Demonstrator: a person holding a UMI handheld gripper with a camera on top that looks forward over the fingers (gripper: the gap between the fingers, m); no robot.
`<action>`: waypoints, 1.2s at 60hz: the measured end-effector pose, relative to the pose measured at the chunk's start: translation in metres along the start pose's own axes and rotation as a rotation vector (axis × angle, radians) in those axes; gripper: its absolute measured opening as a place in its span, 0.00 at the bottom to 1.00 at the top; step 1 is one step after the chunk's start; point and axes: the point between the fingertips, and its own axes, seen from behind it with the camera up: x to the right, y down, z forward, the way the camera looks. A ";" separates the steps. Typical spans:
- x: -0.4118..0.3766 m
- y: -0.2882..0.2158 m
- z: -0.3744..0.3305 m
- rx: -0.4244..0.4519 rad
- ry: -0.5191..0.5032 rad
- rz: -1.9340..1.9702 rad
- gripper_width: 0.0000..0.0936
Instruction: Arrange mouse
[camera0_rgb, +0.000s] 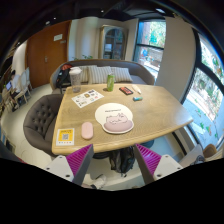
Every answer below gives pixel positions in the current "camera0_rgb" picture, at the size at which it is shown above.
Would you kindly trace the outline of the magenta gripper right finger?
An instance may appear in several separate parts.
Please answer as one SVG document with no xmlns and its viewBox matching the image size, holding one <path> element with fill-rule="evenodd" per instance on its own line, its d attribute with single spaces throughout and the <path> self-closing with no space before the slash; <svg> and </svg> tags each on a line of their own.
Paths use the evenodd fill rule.
<svg viewBox="0 0 224 224">
<path fill-rule="evenodd" d="M 134 145 L 134 155 L 145 184 L 152 183 L 182 169 L 182 166 L 168 154 L 159 155 L 140 144 Z"/>
</svg>

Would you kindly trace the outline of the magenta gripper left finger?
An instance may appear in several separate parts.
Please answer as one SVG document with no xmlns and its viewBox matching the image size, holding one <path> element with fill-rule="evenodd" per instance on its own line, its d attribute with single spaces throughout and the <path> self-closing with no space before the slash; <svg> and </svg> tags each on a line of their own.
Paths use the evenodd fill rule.
<svg viewBox="0 0 224 224">
<path fill-rule="evenodd" d="M 93 155 L 93 145 L 90 144 L 67 156 L 57 156 L 45 170 L 81 186 Z"/>
</svg>

